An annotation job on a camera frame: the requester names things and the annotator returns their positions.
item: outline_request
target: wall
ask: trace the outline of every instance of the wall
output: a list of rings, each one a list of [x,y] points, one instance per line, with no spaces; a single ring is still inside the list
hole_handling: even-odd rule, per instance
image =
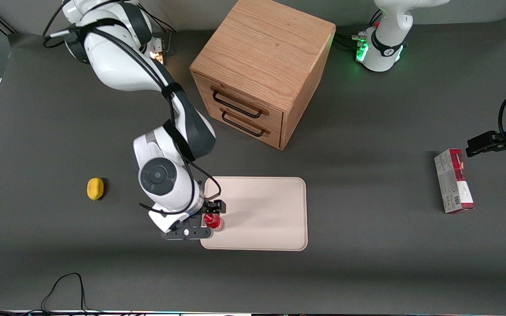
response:
[[[337,25],[368,22],[376,7],[371,0],[277,0]],[[41,34],[61,0],[0,0],[0,16],[20,32]],[[236,0],[141,0],[152,14],[177,30],[214,29]],[[414,10],[416,24],[491,22],[506,18],[506,0],[452,0],[436,8]],[[52,30],[68,25],[58,15]]]

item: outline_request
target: white tray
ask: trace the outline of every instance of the white tray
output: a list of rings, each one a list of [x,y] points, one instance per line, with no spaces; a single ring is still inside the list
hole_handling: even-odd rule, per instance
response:
[[[301,178],[215,176],[225,228],[200,240],[206,249],[301,251],[307,246],[306,183]],[[217,192],[211,180],[205,196]]]

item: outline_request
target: green light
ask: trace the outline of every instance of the green light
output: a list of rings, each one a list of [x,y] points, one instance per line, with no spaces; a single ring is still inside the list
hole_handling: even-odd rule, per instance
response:
[[[366,52],[368,51],[368,44],[365,43],[363,46],[361,46],[357,52],[357,60],[363,61],[366,57]]]
[[[399,56],[401,55],[401,51],[403,50],[403,45],[399,48],[398,56],[395,58],[396,61],[399,60]]]

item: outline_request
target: box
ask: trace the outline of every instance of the box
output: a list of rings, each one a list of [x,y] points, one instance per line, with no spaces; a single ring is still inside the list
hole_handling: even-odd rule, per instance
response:
[[[283,150],[321,80],[335,24],[239,0],[191,64],[208,114]]]
[[[446,214],[458,214],[475,208],[464,177],[461,149],[448,149],[434,158],[436,174]]]

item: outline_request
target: drawer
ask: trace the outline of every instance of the drawer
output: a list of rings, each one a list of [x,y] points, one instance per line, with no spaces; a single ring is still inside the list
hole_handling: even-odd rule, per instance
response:
[[[233,110],[219,107],[212,111],[210,116],[235,128],[236,130],[261,140],[261,142],[264,142],[265,144],[269,144],[275,148],[279,148],[280,146],[280,131],[276,132],[274,130],[270,130],[269,128],[259,126],[257,122],[253,122],[253,120],[249,120],[249,118],[245,118]]]
[[[229,88],[193,73],[202,100],[210,115],[219,108],[239,114],[241,118],[253,122],[255,126],[268,129],[280,134],[282,128],[282,112],[255,102],[247,97],[239,96],[235,92],[228,92]]]

